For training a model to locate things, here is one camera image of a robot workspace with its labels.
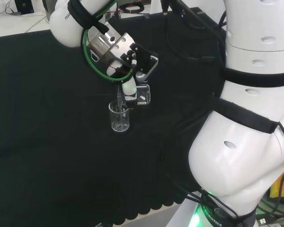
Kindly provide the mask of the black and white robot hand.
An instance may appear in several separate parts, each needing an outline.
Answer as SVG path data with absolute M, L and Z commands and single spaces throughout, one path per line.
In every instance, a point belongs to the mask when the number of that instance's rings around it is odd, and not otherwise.
M 158 57 L 140 46 L 131 44 L 129 50 L 124 51 L 120 57 L 110 61 L 106 74 L 113 79 L 116 85 L 120 85 L 122 95 L 118 96 L 120 102 L 127 108 L 133 109 L 138 103 L 137 85 L 147 80 L 147 77 L 158 65 Z

